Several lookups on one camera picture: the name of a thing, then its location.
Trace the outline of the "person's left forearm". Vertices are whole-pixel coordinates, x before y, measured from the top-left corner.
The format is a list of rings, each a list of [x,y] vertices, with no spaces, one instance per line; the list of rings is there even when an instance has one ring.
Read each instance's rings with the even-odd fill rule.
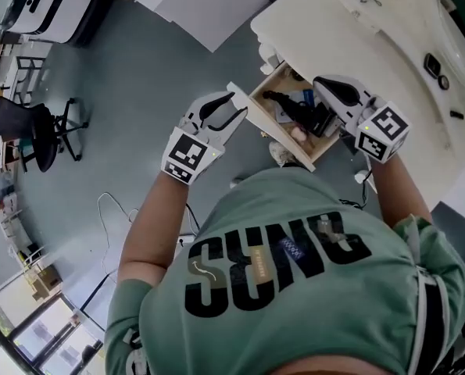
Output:
[[[119,283],[140,280],[155,287],[162,281],[173,262],[187,199],[188,185],[159,173],[123,244]]]

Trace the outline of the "white power strip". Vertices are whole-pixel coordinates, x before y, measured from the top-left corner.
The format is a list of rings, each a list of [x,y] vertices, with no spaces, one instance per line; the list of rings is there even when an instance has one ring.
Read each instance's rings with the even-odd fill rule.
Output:
[[[188,245],[193,244],[195,241],[195,235],[190,234],[180,234],[177,238],[177,243],[175,247],[175,252],[173,258],[177,258],[177,256],[181,253],[181,251]]]

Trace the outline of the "black hair dryer with cord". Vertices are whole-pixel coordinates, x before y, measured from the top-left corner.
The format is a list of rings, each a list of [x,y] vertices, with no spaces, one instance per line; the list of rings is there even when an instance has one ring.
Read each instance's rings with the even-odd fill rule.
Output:
[[[289,117],[292,122],[297,123],[305,131],[320,138],[335,116],[325,108],[321,100],[314,94],[314,91],[314,107],[298,103],[295,100],[295,92],[296,91],[286,94],[278,91],[267,90],[262,93],[262,96],[265,99],[276,102],[284,114]]]

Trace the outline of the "wooden drawer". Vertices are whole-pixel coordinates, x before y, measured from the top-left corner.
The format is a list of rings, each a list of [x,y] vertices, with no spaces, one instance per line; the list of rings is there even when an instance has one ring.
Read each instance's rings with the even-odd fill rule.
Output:
[[[226,89],[234,92],[231,101],[237,110],[243,108],[248,110],[246,119],[250,123],[275,141],[280,142],[308,171],[313,172],[316,169],[315,162],[338,141],[339,133],[334,132],[330,137],[315,137],[309,134],[305,141],[297,141],[292,137],[294,123],[277,122],[274,102],[265,99],[263,92],[276,91],[286,94],[309,87],[306,80],[295,80],[291,71],[292,68],[286,62],[282,62],[249,94],[233,82],[230,82]]]

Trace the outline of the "glass door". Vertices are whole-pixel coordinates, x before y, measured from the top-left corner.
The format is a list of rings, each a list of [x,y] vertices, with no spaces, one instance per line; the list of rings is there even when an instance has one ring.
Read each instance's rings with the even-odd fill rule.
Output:
[[[0,290],[0,375],[106,375],[102,333],[60,292]]]

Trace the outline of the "small white table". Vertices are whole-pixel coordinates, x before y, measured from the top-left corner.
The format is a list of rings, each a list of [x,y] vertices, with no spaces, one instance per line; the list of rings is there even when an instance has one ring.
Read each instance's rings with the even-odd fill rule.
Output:
[[[1,86],[2,96],[18,104],[29,106],[34,86],[44,64],[43,57],[18,55],[13,58]]]

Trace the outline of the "person's green printed t-shirt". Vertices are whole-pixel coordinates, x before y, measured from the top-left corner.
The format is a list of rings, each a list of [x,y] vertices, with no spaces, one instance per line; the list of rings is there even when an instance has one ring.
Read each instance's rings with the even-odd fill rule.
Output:
[[[428,375],[465,323],[465,265],[409,216],[393,228],[307,170],[229,191],[155,287],[117,282],[107,375],[265,375],[341,355]]]

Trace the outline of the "blue packet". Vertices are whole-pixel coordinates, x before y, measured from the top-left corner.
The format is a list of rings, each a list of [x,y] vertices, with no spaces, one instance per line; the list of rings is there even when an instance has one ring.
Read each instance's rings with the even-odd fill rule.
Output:
[[[313,94],[312,89],[304,89],[301,91],[296,91],[295,100],[298,103],[303,103],[304,105],[307,105],[310,107],[315,106],[314,94]]]

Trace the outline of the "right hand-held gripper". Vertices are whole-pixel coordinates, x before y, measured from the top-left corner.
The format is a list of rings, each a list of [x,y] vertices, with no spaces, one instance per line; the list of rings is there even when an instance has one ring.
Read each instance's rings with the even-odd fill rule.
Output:
[[[404,144],[410,122],[391,101],[372,96],[355,78],[323,75],[313,88],[325,108],[354,137],[354,148],[379,163],[386,163]],[[343,109],[342,115],[335,107]]]

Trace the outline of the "black office chair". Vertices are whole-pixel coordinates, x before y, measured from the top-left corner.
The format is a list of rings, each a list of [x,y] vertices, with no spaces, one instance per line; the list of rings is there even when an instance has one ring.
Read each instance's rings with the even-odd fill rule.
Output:
[[[39,170],[45,173],[63,149],[70,153],[75,162],[79,162],[82,154],[74,152],[68,135],[88,128],[89,122],[71,128],[67,126],[70,107],[77,103],[77,99],[69,98],[63,114],[55,116],[43,103],[26,107],[0,96],[0,137],[10,141],[30,141],[33,152],[21,157],[23,167],[34,159]]]

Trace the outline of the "black square case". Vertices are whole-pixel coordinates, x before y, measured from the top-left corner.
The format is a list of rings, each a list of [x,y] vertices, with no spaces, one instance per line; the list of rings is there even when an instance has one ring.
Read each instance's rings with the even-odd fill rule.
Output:
[[[435,80],[441,75],[441,64],[431,53],[424,57],[424,69]]]

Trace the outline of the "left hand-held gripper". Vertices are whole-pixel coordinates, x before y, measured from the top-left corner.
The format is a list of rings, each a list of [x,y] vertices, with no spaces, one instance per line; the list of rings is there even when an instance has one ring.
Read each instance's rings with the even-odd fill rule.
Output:
[[[173,129],[161,162],[161,170],[181,183],[191,185],[224,153],[224,145],[241,125],[248,109],[238,110],[220,127],[202,128],[222,105],[228,103],[234,92],[218,91],[197,98]]]

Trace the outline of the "white desk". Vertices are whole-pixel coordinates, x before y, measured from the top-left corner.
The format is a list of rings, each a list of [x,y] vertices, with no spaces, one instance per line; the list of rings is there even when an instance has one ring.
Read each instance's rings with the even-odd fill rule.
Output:
[[[443,54],[438,0],[277,0],[252,20],[259,40],[307,80],[339,74],[394,102],[412,125],[400,155],[430,207],[465,167],[465,88]],[[424,69],[431,53],[449,79]],[[452,118],[450,110],[464,115]]]

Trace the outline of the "white service robot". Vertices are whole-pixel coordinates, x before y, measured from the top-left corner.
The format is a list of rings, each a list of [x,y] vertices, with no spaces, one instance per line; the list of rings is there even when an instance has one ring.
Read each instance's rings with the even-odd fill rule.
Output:
[[[2,31],[39,41],[76,45],[98,0],[10,0]]]

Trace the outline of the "person's right forearm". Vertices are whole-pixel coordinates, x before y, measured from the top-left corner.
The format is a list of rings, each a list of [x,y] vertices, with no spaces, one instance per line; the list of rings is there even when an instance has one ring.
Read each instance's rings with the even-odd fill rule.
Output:
[[[390,228],[410,215],[433,223],[431,213],[399,155],[385,163],[372,161],[371,172],[383,221]]]

